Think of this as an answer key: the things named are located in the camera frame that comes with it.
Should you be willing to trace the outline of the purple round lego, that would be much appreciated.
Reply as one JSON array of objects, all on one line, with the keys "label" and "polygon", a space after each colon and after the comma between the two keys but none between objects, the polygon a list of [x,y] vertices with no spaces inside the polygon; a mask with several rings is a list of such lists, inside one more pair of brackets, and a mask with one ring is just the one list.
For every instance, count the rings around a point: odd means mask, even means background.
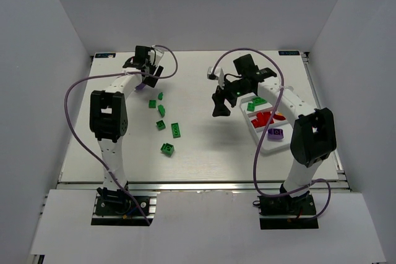
[{"label": "purple round lego", "polygon": [[269,140],[282,140],[284,139],[283,130],[279,128],[268,129],[267,138]]}]

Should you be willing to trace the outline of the red flower lego brick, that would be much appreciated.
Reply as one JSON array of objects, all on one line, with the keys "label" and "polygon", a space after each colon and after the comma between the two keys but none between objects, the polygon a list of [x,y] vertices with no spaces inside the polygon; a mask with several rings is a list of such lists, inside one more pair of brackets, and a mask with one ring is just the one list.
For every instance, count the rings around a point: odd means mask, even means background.
[{"label": "red flower lego brick", "polygon": [[277,121],[285,121],[286,117],[284,115],[282,115],[281,113],[275,113],[273,115],[273,118]]}]

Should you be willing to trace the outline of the purple lego brick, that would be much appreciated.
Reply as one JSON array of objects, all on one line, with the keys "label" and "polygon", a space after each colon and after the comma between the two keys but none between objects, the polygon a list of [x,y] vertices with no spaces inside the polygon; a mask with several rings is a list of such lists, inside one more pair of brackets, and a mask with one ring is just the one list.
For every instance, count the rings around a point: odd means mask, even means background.
[{"label": "purple lego brick", "polygon": [[135,87],[135,90],[136,90],[136,91],[141,91],[141,90],[143,90],[145,87],[146,87],[146,84],[141,83],[141,84],[139,84],[138,86]]}]

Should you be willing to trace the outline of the white sorting tray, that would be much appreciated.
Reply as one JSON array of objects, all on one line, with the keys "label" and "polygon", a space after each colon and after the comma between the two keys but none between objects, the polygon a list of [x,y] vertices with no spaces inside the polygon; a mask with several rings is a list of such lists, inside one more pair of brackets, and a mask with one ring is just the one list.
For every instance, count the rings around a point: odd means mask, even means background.
[{"label": "white sorting tray", "polygon": [[[248,103],[252,102],[252,99],[256,97],[255,95],[249,96],[247,98],[243,98],[239,103],[239,108],[242,112],[242,115],[245,118],[246,124],[256,143],[259,142],[265,126],[254,128],[251,121],[256,118],[256,114],[258,112],[272,113],[273,106],[276,103],[276,100],[280,93],[280,87],[278,85],[265,85],[261,83],[257,91],[259,95],[269,96],[269,98],[266,99],[267,100],[266,104],[256,106],[254,112],[249,112],[247,111]],[[294,92],[292,87],[284,87],[280,104],[275,113],[281,113],[286,117],[286,120],[277,121],[274,119],[275,123],[269,125],[269,129],[271,128],[282,129],[284,134],[284,139],[269,140],[266,135],[262,142],[260,152],[265,155],[271,155],[276,151],[289,149],[295,120],[297,120],[298,116],[300,115],[306,116],[312,114],[315,111],[315,109],[316,109],[316,105],[311,104],[306,100],[300,98]]]}]

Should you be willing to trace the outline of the small red lego brick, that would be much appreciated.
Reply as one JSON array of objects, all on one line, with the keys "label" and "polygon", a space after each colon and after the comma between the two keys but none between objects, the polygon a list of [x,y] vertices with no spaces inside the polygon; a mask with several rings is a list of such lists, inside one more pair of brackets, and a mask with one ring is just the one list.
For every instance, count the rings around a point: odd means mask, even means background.
[{"label": "small red lego brick", "polygon": [[261,122],[260,122],[258,119],[253,119],[253,120],[251,121],[251,123],[252,123],[252,125],[253,125],[254,128],[262,127],[262,124],[261,124]]}]

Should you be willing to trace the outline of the green 2x3 lego plate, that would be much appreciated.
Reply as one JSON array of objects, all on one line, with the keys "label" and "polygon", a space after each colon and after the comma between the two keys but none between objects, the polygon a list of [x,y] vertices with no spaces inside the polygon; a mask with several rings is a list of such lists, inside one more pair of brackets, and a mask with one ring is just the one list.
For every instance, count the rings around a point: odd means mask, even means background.
[{"label": "green 2x3 lego plate", "polygon": [[254,104],[254,106],[260,106],[262,104],[266,104],[267,100],[265,100],[261,97],[255,97],[252,99],[252,103]]}]

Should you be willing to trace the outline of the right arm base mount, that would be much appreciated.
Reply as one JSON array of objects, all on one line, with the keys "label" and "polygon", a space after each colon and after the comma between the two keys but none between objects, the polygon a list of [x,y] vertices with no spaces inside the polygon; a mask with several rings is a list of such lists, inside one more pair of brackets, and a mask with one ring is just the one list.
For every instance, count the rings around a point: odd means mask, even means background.
[{"label": "right arm base mount", "polygon": [[259,210],[261,230],[318,229],[316,206],[308,192],[302,197],[258,196],[252,205]]}]

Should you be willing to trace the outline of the green 2x2 lego front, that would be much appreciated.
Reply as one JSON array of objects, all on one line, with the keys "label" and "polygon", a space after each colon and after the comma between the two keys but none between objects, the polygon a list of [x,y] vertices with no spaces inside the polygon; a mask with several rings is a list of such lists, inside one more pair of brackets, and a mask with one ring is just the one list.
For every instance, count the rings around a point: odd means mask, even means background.
[{"label": "green 2x2 lego front", "polygon": [[174,153],[174,145],[172,145],[170,143],[164,143],[161,146],[160,151],[166,156],[172,156]]}]

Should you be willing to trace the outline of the small green lego brick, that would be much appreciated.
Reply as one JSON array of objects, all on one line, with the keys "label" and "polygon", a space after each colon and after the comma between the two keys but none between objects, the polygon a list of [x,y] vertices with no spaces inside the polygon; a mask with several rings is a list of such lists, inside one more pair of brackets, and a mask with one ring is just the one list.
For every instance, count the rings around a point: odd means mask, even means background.
[{"label": "small green lego brick", "polygon": [[253,102],[249,102],[249,103],[247,104],[247,111],[249,111],[249,112],[254,112],[255,109],[256,109],[256,106],[255,106],[255,104],[254,104]]}]

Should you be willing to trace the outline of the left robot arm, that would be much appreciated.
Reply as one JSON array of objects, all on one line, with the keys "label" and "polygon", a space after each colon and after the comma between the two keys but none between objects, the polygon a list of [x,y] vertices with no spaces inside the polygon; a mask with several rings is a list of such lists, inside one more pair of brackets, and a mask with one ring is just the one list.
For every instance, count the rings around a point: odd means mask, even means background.
[{"label": "left robot arm", "polygon": [[103,90],[90,95],[90,130],[94,133],[106,164],[104,182],[98,189],[106,205],[123,209],[130,204],[124,193],[127,179],[123,168],[122,141],[128,128],[126,99],[140,85],[154,87],[163,71],[159,65],[164,52],[154,46],[136,46],[135,55],[123,66],[126,72],[137,70],[138,74],[118,76]]}]

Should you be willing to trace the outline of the red 2x4 lego brick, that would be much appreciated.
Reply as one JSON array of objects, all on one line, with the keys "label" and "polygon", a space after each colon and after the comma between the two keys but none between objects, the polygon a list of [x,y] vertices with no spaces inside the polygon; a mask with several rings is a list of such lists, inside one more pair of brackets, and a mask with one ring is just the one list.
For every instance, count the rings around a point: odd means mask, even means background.
[{"label": "red 2x4 lego brick", "polygon": [[256,114],[256,118],[255,118],[255,119],[258,119],[258,120],[261,122],[262,127],[266,126],[266,125],[265,125],[265,121],[264,121],[264,115],[263,115],[262,112],[258,112],[258,113]]}]

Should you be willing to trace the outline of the green upside-down square lego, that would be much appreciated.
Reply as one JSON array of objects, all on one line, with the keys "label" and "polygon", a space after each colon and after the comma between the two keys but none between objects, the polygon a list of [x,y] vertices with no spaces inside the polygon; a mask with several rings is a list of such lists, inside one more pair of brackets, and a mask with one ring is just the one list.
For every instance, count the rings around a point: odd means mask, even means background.
[{"label": "green upside-down square lego", "polygon": [[158,130],[164,130],[166,129],[166,124],[163,120],[160,120],[156,122],[156,127]]}]

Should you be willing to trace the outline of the green curved lego piece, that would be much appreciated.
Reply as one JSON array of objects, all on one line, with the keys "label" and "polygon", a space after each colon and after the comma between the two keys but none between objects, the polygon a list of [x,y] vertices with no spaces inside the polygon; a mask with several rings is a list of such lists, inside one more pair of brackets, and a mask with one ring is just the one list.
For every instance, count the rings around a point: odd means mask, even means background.
[{"label": "green curved lego piece", "polygon": [[158,112],[160,113],[161,117],[165,117],[166,111],[165,111],[165,107],[162,104],[158,105]]}]

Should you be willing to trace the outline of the green 2x2 lego brick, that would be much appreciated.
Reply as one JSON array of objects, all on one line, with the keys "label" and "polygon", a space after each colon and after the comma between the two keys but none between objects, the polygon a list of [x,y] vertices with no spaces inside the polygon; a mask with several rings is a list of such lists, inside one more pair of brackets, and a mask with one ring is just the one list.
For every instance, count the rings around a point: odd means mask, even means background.
[{"label": "green 2x2 lego brick", "polygon": [[157,107],[157,101],[156,100],[150,100],[148,103],[149,108],[156,108]]}]

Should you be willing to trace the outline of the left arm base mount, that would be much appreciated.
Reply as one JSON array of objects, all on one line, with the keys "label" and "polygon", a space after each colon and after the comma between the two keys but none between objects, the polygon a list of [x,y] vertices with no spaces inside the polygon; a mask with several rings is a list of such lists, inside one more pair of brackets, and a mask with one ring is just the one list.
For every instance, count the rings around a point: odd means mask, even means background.
[{"label": "left arm base mount", "polygon": [[151,197],[130,196],[120,189],[97,188],[97,196],[91,218],[92,226],[149,226],[153,221],[150,211]]}]

